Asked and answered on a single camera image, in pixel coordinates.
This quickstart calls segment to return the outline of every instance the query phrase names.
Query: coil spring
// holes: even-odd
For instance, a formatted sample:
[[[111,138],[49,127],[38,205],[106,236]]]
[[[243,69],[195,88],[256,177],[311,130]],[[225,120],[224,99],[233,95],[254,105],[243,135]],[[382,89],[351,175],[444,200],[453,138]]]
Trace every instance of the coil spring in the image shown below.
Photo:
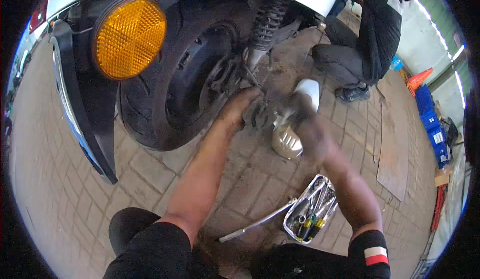
[[[252,46],[261,51],[272,47],[272,37],[289,7],[288,0],[266,0],[257,13],[252,36]]]

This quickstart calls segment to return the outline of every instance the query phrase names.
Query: black shirt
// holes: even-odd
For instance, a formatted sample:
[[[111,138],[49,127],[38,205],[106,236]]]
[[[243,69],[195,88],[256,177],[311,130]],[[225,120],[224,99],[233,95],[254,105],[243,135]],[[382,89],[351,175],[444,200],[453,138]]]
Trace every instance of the black shirt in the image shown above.
[[[400,0],[363,0],[357,50],[365,58],[365,82],[376,84],[388,71],[400,42]]]
[[[387,279],[390,267],[386,248],[379,231],[368,231],[355,238],[348,257],[287,244],[257,259],[251,272],[253,278]],[[176,225],[159,222],[135,235],[126,250],[111,262],[104,278],[218,277],[218,273],[216,277],[192,274],[192,260],[187,234]]]

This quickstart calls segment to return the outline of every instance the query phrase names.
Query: metal sheet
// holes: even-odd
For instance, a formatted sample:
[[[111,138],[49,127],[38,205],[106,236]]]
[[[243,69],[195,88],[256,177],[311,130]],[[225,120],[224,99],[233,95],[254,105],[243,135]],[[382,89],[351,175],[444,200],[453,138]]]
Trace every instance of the metal sheet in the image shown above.
[[[405,197],[409,166],[408,115],[404,99],[411,97],[399,73],[392,70],[378,82],[381,105],[381,151],[377,181],[400,201]]]

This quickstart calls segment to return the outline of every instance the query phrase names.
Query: cardboard box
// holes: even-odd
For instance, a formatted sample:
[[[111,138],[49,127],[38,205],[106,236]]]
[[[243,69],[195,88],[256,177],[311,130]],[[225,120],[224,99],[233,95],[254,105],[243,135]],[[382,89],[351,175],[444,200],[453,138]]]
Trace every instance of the cardboard box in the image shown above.
[[[442,169],[437,169],[437,172],[435,173],[435,186],[441,186],[450,183],[451,172],[452,170],[450,170],[449,166],[446,166]]]

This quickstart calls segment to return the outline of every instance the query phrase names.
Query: orange traffic cone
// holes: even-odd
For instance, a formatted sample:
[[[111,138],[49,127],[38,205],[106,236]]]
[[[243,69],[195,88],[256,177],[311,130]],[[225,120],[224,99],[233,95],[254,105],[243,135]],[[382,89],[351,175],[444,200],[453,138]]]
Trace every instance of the orange traffic cone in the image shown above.
[[[406,86],[410,90],[410,93],[413,97],[415,97],[415,90],[417,87],[419,87],[420,84],[422,84],[422,82],[427,79],[433,71],[434,69],[431,67],[406,80]]]

